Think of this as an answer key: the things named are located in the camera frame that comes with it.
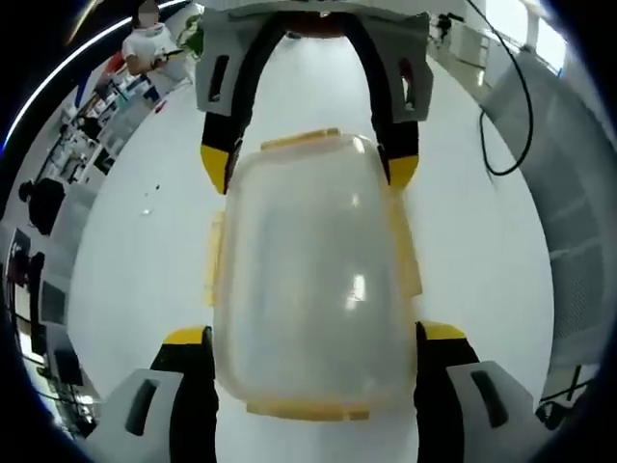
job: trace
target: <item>white shirt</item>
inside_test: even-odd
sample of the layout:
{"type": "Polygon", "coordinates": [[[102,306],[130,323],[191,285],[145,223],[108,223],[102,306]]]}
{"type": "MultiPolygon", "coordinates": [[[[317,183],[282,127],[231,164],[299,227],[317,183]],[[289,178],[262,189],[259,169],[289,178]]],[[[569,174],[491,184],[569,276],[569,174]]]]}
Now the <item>white shirt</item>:
{"type": "MultiPolygon", "coordinates": [[[[174,36],[165,24],[134,29],[122,43],[122,57],[136,56],[142,63],[152,63],[157,57],[178,50],[174,36]]],[[[161,96],[166,95],[175,85],[187,76],[182,55],[170,59],[162,68],[148,72],[148,79],[161,96]]]]}

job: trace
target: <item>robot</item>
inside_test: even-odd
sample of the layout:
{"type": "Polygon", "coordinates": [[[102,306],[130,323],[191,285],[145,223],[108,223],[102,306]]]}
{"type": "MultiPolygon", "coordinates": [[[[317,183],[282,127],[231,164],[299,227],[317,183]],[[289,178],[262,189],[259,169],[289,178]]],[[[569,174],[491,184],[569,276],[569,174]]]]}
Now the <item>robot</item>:
{"type": "MultiPolygon", "coordinates": [[[[394,189],[407,186],[418,162],[418,122],[428,116],[433,86],[428,14],[277,2],[206,10],[201,26],[207,43],[196,68],[197,102],[206,113],[201,159],[220,194],[228,191],[259,76],[287,31],[346,36],[353,44],[366,72],[386,179],[394,189]]],[[[206,327],[169,335],[151,368],[133,372],[103,404],[84,451],[113,463],[195,455],[216,461],[211,333],[206,327]]],[[[462,332],[419,322],[416,344],[419,461],[528,461],[548,440],[531,395],[499,365],[479,362],[462,332]]]]}

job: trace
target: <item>desk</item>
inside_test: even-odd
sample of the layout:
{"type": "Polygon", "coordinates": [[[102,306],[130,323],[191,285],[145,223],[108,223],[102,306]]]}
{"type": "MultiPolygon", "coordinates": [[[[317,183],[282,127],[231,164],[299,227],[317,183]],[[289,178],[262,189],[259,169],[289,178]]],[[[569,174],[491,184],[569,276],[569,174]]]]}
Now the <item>desk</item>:
{"type": "MultiPolygon", "coordinates": [[[[420,163],[407,202],[424,318],[453,323],[483,360],[495,360],[537,401],[549,367],[552,285],[543,230],[520,173],[490,179],[480,109],[439,65],[420,163]]],[[[105,397],[147,368],[162,339],[212,323],[204,305],[209,225],[225,202],[199,145],[204,115],[192,87],[167,96],[127,142],[103,184],[75,262],[68,332],[105,397]]],[[[243,152],[265,140],[338,126],[374,140],[362,66],[346,40],[283,41],[263,73],[243,152]]],[[[513,158],[486,122],[497,169],[513,158]]],[[[414,461],[414,409],[366,422],[290,422],[247,415],[219,388],[219,461],[414,461]]]]}

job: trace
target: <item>transparent plastic container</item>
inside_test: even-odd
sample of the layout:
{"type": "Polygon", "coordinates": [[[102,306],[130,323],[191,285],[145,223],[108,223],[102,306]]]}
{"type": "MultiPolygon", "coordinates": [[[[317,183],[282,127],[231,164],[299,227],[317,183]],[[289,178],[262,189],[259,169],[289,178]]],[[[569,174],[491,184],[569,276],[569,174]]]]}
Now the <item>transparent plastic container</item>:
{"type": "Polygon", "coordinates": [[[415,318],[396,230],[407,222],[375,147],[330,130],[263,148],[228,190],[217,379],[251,411],[286,418],[408,401],[415,318]]]}

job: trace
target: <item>face mask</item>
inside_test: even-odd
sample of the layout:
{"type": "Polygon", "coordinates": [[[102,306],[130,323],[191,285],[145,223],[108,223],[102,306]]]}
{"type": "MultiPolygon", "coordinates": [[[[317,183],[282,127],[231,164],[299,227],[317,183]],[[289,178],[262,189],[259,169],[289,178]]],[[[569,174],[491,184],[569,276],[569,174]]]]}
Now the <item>face mask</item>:
{"type": "Polygon", "coordinates": [[[139,22],[144,27],[152,27],[158,22],[157,13],[139,13],[139,22]]]}

